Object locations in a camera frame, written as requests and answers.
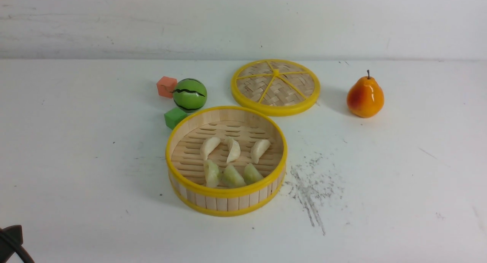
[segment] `black stripe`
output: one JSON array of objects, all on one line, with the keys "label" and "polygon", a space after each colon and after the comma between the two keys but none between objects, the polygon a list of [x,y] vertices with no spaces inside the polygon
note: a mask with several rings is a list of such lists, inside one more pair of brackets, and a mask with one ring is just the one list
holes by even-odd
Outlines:
[{"label": "black stripe", "polygon": [[190,94],[198,94],[202,97],[205,97],[205,95],[203,95],[202,93],[198,93],[197,91],[191,91],[188,89],[175,89],[174,91],[172,91],[172,93],[181,93],[181,92],[186,92],[186,93],[190,93]]},{"label": "black stripe", "polygon": [[184,109],[184,110],[186,110],[186,111],[196,111],[196,110],[199,110],[199,109],[201,109],[201,108],[202,108],[202,106],[201,106],[201,107],[196,108],[196,109],[188,109],[188,108],[184,108],[183,106],[181,106],[181,105],[177,104],[176,102],[174,102],[174,103],[176,104],[176,106],[177,106],[177,107],[179,107],[179,108],[181,108],[181,109]]}]

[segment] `wooden cube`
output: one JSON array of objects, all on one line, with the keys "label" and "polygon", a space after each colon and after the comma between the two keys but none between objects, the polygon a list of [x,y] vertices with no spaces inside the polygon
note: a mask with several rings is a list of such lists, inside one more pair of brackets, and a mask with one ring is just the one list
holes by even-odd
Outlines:
[{"label": "wooden cube", "polygon": [[157,92],[160,96],[172,98],[172,91],[174,91],[176,84],[178,84],[177,79],[162,77],[159,81],[157,81]]},{"label": "wooden cube", "polygon": [[186,112],[179,109],[179,107],[175,107],[169,112],[164,114],[164,120],[166,121],[166,126],[169,127],[171,130],[174,130],[181,120],[185,119],[188,116]]}]

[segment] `orange block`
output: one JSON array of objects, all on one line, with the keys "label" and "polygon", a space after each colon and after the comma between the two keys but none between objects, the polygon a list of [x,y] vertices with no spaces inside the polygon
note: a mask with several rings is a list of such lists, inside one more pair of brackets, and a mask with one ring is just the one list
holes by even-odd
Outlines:
[{"label": "orange block", "polygon": [[177,79],[162,77],[159,81],[157,81],[157,92],[160,96],[172,98],[172,91],[174,91],[176,84],[178,84]]}]

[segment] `toy food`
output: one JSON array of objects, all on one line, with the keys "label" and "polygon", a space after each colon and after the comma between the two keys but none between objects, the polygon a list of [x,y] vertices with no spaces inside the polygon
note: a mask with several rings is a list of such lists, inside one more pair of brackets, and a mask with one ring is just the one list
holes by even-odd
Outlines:
[{"label": "toy food", "polygon": [[188,116],[186,112],[179,109],[178,107],[174,107],[169,112],[164,114],[164,120],[166,121],[166,126],[169,127],[171,130],[176,127],[181,120],[185,119]]},{"label": "toy food", "polygon": [[162,77],[157,81],[157,92],[160,96],[172,98],[172,91],[178,84],[177,79],[171,77]]},{"label": "toy food", "polygon": [[244,178],[238,173],[232,164],[228,165],[224,171],[221,181],[229,188],[238,188],[245,186]]},{"label": "toy food", "polygon": [[205,180],[207,183],[207,187],[214,188],[218,186],[222,174],[217,164],[215,164],[210,159],[207,159],[205,160],[205,162],[203,162],[203,170],[205,171]]},{"label": "toy food", "polygon": [[177,107],[191,113],[201,109],[207,102],[207,89],[200,81],[186,78],[178,82],[172,91]]},{"label": "toy food", "polygon": [[245,166],[245,169],[243,170],[243,180],[247,185],[254,184],[259,180],[264,179],[264,177],[257,171],[255,168],[254,164],[249,163],[247,166]]},{"label": "toy food", "polygon": [[208,159],[209,154],[220,144],[221,140],[217,137],[210,137],[203,142],[200,149],[200,154],[203,160]]},{"label": "toy food", "polygon": [[228,157],[226,158],[226,162],[230,163],[238,159],[240,156],[240,145],[231,137],[226,138],[226,145],[228,146]]},{"label": "toy food", "polygon": [[258,140],[250,149],[250,158],[254,164],[259,163],[261,156],[269,149],[271,143],[267,139]]},{"label": "toy food", "polygon": [[348,91],[347,105],[350,112],[362,118],[376,115],[384,106],[384,92],[369,70]]}]

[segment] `bamboo steamer lid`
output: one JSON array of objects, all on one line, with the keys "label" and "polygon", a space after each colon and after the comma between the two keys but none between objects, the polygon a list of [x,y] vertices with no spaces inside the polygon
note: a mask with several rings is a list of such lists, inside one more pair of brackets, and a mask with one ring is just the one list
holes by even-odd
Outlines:
[{"label": "bamboo steamer lid", "polygon": [[268,116],[289,116],[311,108],[320,82],[308,68],[287,60],[267,59],[238,69],[231,81],[233,98]]}]

